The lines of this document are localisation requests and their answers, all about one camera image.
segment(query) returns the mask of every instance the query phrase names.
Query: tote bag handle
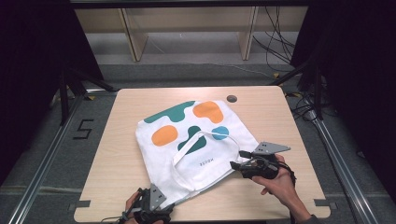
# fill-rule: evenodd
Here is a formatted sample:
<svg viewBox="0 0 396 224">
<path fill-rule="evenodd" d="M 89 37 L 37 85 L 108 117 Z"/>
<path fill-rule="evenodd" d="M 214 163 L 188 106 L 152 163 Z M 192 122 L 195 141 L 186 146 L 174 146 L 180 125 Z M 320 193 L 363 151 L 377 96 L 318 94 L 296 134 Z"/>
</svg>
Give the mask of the tote bag handle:
<svg viewBox="0 0 396 224">
<path fill-rule="evenodd" d="M 236 153 L 236 158 L 235 160 L 238 159 L 239 157 L 239 145 L 238 143 L 228 134 L 222 134 L 222 133 L 209 133 L 205 131 L 199 131 L 197 132 L 187 143 L 180 149 L 180 151 L 175 155 L 175 157 L 172 160 L 172 168 L 171 168 L 171 173 L 175 181 L 183 188 L 187 189 L 190 192 L 196 191 L 196 188 L 194 184 L 188 180 L 185 179 L 177 170 L 176 166 L 177 164 L 183 159 L 183 157 L 187 154 L 187 152 L 192 148 L 192 146 L 199 140 L 200 137 L 204 136 L 205 134 L 213 134 L 213 135 L 220 135 L 220 136 L 226 136 L 233 140 L 236 145 L 238 146 L 238 152 Z"/>
</svg>

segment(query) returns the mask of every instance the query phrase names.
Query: aluminum rail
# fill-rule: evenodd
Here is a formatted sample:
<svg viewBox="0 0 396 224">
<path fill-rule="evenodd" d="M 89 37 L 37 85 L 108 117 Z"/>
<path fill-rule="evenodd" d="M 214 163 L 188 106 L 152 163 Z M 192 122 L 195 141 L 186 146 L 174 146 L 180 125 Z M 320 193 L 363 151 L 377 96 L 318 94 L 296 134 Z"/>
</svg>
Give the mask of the aluminum rail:
<svg viewBox="0 0 396 224">
<path fill-rule="evenodd" d="M 58 152 L 60 145 L 64 140 L 65 133 L 75 115 L 78 107 L 81 105 L 82 100 L 84 99 L 83 95 L 76 96 L 75 102 L 73 103 L 72 107 L 70 108 L 70 116 L 65 121 L 64 125 L 62 125 L 58 132 L 56 133 L 54 139 L 52 140 L 49 149 L 44 156 L 43 161 L 40 163 L 37 171 L 35 172 L 35 176 L 30 182 L 29 186 L 27 187 L 26 191 L 23 193 L 23 196 L 16 206 L 8 224 L 20 224 L 26 219 L 26 216 L 32 207 L 32 204 L 35 200 L 35 196 L 37 195 L 38 191 L 40 190 L 40 186 L 44 181 L 52 162 Z"/>
<path fill-rule="evenodd" d="M 375 217 L 371 205 L 364 196 L 361 188 L 355 180 L 355 177 L 353 177 L 353 174 L 349 170 L 347 163 L 345 162 L 343 156 L 338 150 L 337 145 L 332 140 L 332 136 L 327 130 L 327 127 L 325 126 L 323 120 L 316 119 L 317 116 L 314 111 L 310 111 L 309 115 L 311 119 L 313 119 L 314 124 L 318 127 L 320 133 L 322 134 L 323 139 L 327 145 L 331 160 L 334 163 L 336 172 L 340 175 L 340 178 L 346 187 L 346 191 L 348 192 L 350 198 L 356 206 L 356 209 L 361 215 L 362 221 L 366 224 L 379 223 L 377 218 Z"/>
</svg>

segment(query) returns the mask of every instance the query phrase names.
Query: wrist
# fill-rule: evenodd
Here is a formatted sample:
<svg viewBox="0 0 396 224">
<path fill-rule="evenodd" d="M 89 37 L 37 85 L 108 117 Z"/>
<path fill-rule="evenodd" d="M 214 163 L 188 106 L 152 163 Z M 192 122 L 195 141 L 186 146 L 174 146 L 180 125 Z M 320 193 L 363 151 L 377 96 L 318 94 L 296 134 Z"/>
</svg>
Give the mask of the wrist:
<svg viewBox="0 0 396 224">
<path fill-rule="evenodd" d="M 311 218 L 311 214 L 298 197 L 290 200 L 286 206 L 289 208 L 297 223 L 302 223 Z"/>
</svg>

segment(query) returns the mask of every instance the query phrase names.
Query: teal blob print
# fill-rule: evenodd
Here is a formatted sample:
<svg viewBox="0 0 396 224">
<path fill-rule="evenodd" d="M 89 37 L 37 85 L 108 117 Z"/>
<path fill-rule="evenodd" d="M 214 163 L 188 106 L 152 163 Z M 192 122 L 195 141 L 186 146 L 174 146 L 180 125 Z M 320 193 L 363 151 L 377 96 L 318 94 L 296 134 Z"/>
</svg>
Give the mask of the teal blob print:
<svg viewBox="0 0 396 224">
<path fill-rule="evenodd" d="M 201 131 L 201 129 L 200 129 L 198 126 L 191 126 L 191 127 L 189 128 L 189 130 L 188 130 L 189 138 L 188 138 L 186 141 L 180 143 L 180 144 L 177 146 L 177 150 L 181 150 L 181 149 L 184 147 L 184 145 L 186 145 L 186 143 L 187 143 L 196 133 L 198 133 L 199 131 Z M 194 152 L 194 151 L 196 151 L 196 150 L 198 150 L 198 149 L 200 149 L 200 148 L 203 148 L 204 146 L 206 146 L 206 139 L 202 136 L 202 137 L 198 138 L 198 141 L 190 148 L 190 150 L 186 153 L 186 155 L 188 155 L 188 154 L 190 154 L 190 153 L 192 153 L 192 152 Z"/>
<path fill-rule="evenodd" d="M 219 126 L 218 128 L 215 128 L 212 130 L 212 133 L 221 133 L 221 134 L 230 134 L 230 132 L 228 131 L 228 129 L 224 126 Z M 226 138 L 227 136 L 224 135 L 218 135 L 218 134 L 212 134 L 213 138 L 215 138 L 216 140 L 223 140 L 224 138 Z"/>
<path fill-rule="evenodd" d="M 188 102 L 185 102 L 180 105 L 175 105 L 175 106 L 173 106 L 169 109 L 166 109 L 158 114 L 155 114 L 153 116 L 150 116 L 150 117 L 144 119 L 144 121 L 146 123 L 152 123 L 157 119 L 167 116 L 174 123 L 180 122 L 184 118 L 186 118 L 186 115 L 184 114 L 184 109 L 194 105 L 194 103 L 195 103 L 195 101 L 188 101 Z"/>
</svg>

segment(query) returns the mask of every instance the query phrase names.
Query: gray carpet floor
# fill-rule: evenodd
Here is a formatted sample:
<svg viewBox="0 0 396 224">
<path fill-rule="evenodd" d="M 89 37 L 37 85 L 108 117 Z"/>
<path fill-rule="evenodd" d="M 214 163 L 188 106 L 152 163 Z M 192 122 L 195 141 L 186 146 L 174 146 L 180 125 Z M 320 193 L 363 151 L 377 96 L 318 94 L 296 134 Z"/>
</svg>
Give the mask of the gray carpet floor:
<svg viewBox="0 0 396 224">
<path fill-rule="evenodd" d="M 279 68 L 291 69 L 286 65 L 280 65 Z M 101 69 L 106 82 L 116 88 L 267 85 L 272 81 L 267 75 L 271 76 L 274 73 L 274 70 L 264 64 L 239 64 L 238 68 L 215 64 L 125 64 L 101 65 Z M 245 70 L 261 71 L 263 74 Z M 297 81 L 298 77 L 286 82 L 283 90 L 295 92 Z M 96 88 L 91 83 L 85 85 L 87 89 Z M 115 98 L 115 94 L 96 93 L 93 100 L 86 99 L 80 104 L 25 223 L 76 223 L 73 219 L 74 205 L 84 187 Z M 287 97 L 290 108 L 301 105 L 301 100 L 301 97 Z M 331 106 L 324 108 L 323 115 L 334 142 L 357 179 L 379 223 L 394 223 L 396 206 L 384 191 L 367 161 L 357 155 L 359 148 L 351 138 L 342 118 L 337 116 Z M 78 132 L 78 126 L 83 119 L 91 120 L 84 122 L 83 127 L 92 129 L 92 132 L 88 139 L 75 139 L 85 134 Z M 57 100 L 49 109 L 30 148 L 22 154 L 1 188 L 0 223 L 7 223 L 58 131 L 60 120 L 61 106 Z M 329 203 L 334 205 L 332 214 L 323 219 L 323 223 L 362 223 L 354 205 L 351 207 L 348 203 L 347 195 L 343 192 L 336 172 L 332 168 L 317 129 L 312 122 L 303 118 L 297 118 L 295 121 L 325 196 Z M 283 224 L 290 221 L 277 220 L 267 223 Z"/>
</svg>

